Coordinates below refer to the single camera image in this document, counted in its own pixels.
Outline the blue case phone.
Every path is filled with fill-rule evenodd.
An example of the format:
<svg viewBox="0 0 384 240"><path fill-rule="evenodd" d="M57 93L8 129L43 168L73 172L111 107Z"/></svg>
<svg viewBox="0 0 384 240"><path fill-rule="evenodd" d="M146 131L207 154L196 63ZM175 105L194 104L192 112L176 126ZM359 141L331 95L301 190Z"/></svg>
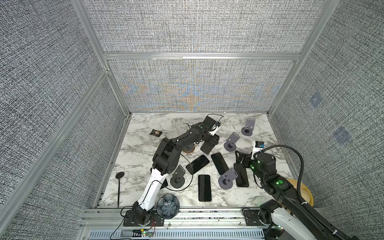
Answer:
<svg viewBox="0 0 384 240"><path fill-rule="evenodd" d="M220 176L222 176L229 170L229 167L221 153L213 154L211 155L211 158Z"/></svg>

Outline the purple case phone wooden stand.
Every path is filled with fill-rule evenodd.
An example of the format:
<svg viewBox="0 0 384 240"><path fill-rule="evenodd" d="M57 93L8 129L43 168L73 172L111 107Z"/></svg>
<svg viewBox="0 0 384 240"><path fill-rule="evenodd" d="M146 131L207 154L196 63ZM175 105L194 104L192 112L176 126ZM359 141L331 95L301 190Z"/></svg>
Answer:
<svg viewBox="0 0 384 240"><path fill-rule="evenodd" d="M212 140L212 141L209 141L209 142L204 142L204 144L201 146L201 151L208 155L211 150L217 145L217 141L216 140Z"/></svg>

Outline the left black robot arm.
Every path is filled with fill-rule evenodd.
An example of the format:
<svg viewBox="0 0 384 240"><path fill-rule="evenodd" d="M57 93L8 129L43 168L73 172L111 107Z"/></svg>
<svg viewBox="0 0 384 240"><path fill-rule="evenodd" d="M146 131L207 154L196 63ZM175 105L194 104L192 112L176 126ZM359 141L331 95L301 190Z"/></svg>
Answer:
<svg viewBox="0 0 384 240"><path fill-rule="evenodd" d="M148 184L141 197L132 206L134 219L139 225L145 226L150 221L151 212L161 186L166 177L176 170L182 151L195 143L203 142L201 150L203 153L209 154L213 147L219 143L220 137L217 135L217 131L220 127L219 120L216 121L207 115L202 122L192 125L182 135L172 139L162 139L153 156Z"/></svg>

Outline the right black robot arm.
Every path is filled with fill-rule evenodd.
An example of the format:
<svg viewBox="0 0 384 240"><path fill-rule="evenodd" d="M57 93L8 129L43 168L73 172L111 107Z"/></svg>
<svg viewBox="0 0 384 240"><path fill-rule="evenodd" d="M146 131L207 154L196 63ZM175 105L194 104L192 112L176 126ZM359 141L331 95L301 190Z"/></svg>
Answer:
<svg viewBox="0 0 384 240"><path fill-rule="evenodd" d="M256 148L251 154L235 151L237 162L245 163L253 172L255 180L260 180L261 188L273 197L260 206L260 221L269 228L281 227L296 240L356 240L356 236L348 236L326 220L302 196L304 159L297 150L284 146L299 157L297 185L294 186L277 173L276 158L267 153L275 147Z"/></svg>

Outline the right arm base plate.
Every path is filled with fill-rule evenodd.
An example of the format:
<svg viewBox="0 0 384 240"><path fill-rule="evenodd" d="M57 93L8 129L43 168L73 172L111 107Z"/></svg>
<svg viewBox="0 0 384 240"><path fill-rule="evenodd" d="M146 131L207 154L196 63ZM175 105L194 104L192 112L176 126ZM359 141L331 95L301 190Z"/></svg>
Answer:
<svg viewBox="0 0 384 240"><path fill-rule="evenodd" d="M243 208L242 214L244 216L246 226L248 227L255 227L255 226L269 226L268 224L265 224L261 221L260 210L257 209L249 209L249 208Z"/></svg>

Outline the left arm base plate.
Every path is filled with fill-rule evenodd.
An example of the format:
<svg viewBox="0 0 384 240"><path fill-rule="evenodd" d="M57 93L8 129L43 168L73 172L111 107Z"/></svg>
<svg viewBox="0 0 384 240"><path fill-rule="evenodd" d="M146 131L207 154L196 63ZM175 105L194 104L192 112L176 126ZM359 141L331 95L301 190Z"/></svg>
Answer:
<svg viewBox="0 0 384 240"><path fill-rule="evenodd" d="M150 227L152 224L155 224L155 227L162 227L165 222L156 211L136 213L134 210L127 210L122 216L124 227Z"/></svg>

